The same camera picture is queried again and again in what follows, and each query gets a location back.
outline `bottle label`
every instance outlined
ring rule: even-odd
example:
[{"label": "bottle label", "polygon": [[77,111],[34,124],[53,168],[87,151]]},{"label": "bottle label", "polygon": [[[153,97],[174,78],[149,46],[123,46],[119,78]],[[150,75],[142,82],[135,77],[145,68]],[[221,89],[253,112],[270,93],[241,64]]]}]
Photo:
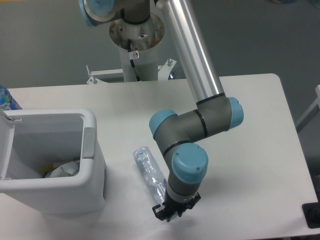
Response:
[{"label": "bottle label", "polygon": [[14,100],[11,96],[8,98],[5,98],[5,102],[3,104],[0,104],[0,109],[3,109],[4,111],[7,110],[20,110],[20,105]]}]

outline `trash in bin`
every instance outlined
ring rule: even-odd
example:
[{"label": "trash in bin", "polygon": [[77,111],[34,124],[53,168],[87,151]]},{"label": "trash in bin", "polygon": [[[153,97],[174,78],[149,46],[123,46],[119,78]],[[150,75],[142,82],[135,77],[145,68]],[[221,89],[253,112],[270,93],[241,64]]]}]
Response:
[{"label": "trash in bin", "polygon": [[67,163],[57,162],[52,166],[53,170],[46,171],[43,175],[44,178],[61,178],[72,177],[78,174],[80,168],[80,160],[71,161]]}]

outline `silver metal tube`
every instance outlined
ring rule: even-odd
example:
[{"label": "silver metal tube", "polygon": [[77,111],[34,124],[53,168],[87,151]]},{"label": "silver metal tube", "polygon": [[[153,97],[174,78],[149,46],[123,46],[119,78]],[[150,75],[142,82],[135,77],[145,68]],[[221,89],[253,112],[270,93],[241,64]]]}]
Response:
[{"label": "silver metal tube", "polygon": [[196,102],[222,94],[224,89],[204,44],[189,0],[159,0],[191,92]]}]

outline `plastic bottle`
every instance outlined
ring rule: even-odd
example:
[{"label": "plastic bottle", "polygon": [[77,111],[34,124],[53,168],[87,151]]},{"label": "plastic bottle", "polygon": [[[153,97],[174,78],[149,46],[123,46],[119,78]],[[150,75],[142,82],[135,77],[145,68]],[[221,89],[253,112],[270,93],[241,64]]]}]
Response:
[{"label": "plastic bottle", "polygon": [[133,157],[156,205],[165,201],[165,176],[147,146],[134,151]]},{"label": "plastic bottle", "polygon": [[3,110],[19,110],[20,105],[11,96],[8,89],[0,85],[0,108]]}]

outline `blue bottle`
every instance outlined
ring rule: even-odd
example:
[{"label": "blue bottle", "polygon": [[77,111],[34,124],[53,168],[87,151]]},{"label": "blue bottle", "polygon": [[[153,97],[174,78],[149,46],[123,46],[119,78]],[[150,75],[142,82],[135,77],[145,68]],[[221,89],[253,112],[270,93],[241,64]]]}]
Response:
[{"label": "blue bottle", "polygon": [[8,89],[0,85],[0,109],[6,110],[19,110],[20,105],[11,96]]}]

